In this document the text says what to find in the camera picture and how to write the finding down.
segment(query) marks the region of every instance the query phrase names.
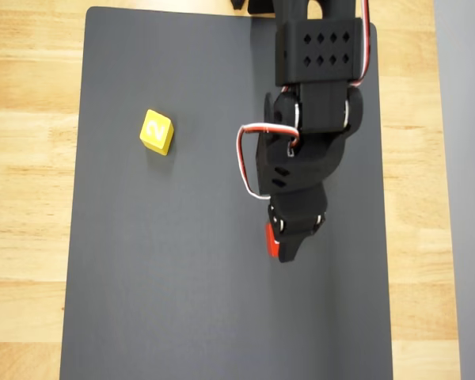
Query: red object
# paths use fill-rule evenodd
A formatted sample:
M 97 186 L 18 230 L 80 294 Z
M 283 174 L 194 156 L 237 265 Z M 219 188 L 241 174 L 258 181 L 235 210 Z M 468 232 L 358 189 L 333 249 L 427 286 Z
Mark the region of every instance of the red object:
M 275 240 L 271 223 L 266 224 L 266 243 L 268 244 L 269 256 L 278 258 L 279 243 Z

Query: gray wall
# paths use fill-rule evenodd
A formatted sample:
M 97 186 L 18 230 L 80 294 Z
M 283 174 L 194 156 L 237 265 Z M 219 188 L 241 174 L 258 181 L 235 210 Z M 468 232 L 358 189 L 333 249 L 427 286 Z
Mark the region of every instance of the gray wall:
M 435 0 L 463 379 L 475 380 L 475 0 Z

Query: wooden surface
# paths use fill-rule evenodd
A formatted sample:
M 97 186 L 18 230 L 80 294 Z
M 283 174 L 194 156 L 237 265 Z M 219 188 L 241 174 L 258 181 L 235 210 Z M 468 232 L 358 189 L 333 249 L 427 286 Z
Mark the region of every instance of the wooden surface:
M 370 3 L 394 375 L 457 379 L 433 1 Z M 0 0 L 0 379 L 58 378 L 82 41 L 94 5 L 233 13 L 228 0 Z

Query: ventilation holes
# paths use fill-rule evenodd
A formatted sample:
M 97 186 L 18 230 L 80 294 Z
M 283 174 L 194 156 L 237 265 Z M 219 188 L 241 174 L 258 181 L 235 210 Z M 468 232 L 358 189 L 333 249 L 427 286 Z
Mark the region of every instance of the ventilation holes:
M 276 167 L 275 172 L 277 172 L 282 177 L 286 177 L 291 173 L 288 170 L 286 170 L 285 168 L 281 168 L 281 167 Z
M 272 183 L 278 186 L 279 188 L 284 188 L 285 186 L 287 186 L 285 182 L 283 182 L 282 180 L 277 180 L 276 178 L 272 180 Z

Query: printed number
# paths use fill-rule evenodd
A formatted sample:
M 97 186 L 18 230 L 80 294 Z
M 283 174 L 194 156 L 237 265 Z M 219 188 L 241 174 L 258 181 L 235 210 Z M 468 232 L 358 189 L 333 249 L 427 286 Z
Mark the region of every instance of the printed number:
M 155 138 L 158 141 L 161 141 L 162 136 L 164 135 L 165 126 L 161 125 L 160 127 L 158 127 L 158 124 L 156 121 L 154 120 L 149 121 L 148 124 L 146 125 L 146 133 L 148 134 L 148 136 L 151 136 L 152 134 L 151 132 L 152 126 L 153 126 L 153 129 L 155 130 Z

